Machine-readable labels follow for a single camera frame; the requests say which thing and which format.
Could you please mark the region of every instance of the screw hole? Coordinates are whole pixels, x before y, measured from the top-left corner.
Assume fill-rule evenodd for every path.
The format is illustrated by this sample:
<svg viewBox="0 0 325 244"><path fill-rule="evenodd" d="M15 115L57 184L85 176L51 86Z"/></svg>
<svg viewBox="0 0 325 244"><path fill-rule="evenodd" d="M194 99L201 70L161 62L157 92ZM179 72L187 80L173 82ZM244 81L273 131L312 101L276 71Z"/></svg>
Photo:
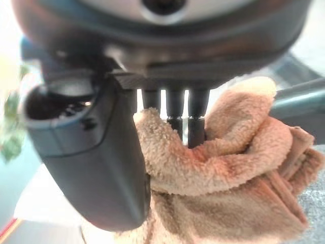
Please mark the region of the screw hole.
<svg viewBox="0 0 325 244"><path fill-rule="evenodd" d="M84 131L89 131L96 128L97 122L94 118L86 118L81 121L81 125Z"/></svg>

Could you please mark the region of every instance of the circular opening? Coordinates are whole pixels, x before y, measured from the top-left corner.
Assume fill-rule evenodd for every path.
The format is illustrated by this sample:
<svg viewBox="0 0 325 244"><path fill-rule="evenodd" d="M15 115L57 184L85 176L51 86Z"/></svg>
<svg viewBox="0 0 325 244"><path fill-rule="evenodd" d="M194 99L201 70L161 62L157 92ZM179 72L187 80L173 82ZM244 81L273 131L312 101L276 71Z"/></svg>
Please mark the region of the circular opening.
<svg viewBox="0 0 325 244"><path fill-rule="evenodd" d="M143 0L144 6L157 15L171 15L185 6L186 0Z"/></svg>

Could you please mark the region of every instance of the tan towel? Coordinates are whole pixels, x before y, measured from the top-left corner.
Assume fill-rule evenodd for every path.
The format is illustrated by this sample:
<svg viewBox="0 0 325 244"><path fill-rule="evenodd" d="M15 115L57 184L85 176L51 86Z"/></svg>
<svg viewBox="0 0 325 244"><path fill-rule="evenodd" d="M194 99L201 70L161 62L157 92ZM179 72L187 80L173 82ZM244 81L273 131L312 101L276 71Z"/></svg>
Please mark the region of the tan towel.
<svg viewBox="0 0 325 244"><path fill-rule="evenodd" d="M227 90L206 116L208 141L194 149L154 109L135 115L151 209L138 229L115 243L274 244L308 227L296 196L324 157L314 138L268 116L275 84L253 78Z"/></svg>

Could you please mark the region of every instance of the black metal prong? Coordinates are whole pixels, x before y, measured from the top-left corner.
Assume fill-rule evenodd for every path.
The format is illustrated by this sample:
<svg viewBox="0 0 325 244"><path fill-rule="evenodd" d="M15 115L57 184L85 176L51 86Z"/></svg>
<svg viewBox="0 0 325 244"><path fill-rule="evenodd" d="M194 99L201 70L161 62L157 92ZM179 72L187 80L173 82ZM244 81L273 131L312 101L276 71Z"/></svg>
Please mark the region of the black metal prong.
<svg viewBox="0 0 325 244"><path fill-rule="evenodd" d="M184 109L184 90L166 91L166 111L167 122L171 124L173 130L177 130L179 137L183 140L183 109Z"/></svg>
<svg viewBox="0 0 325 244"><path fill-rule="evenodd" d="M124 92L127 95L131 113L136 113L138 110L137 90L125 90Z"/></svg>
<svg viewBox="0 0 325 244"><path fill-rule="evenodd" d="M142 100L144 108L155 108L160 113L161 91L160 90L143 90Z"/></svg>
<svg viewBox="0 0 325 244"><path fill-rule="evenodd" d="M188 147L194 148L205 140L204 115L209 102L209 90L190 90L188 96Z"/></svg>

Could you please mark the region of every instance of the gray carpet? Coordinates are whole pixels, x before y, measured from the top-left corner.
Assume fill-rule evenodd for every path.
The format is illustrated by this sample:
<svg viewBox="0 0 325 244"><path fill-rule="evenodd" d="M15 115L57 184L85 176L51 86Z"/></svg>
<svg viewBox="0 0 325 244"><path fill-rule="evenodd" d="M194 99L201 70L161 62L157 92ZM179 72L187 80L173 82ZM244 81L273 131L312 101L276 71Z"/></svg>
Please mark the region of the gray carpet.
<svg viewBox="0 0 325 244"><path fill-rule="evenodd" d="M325 153L325 145L316 149ZM325 243L325 170L320 173L318 181L299 197L299 202L309 219L310 229L301 240L286 244Z"/></svg>

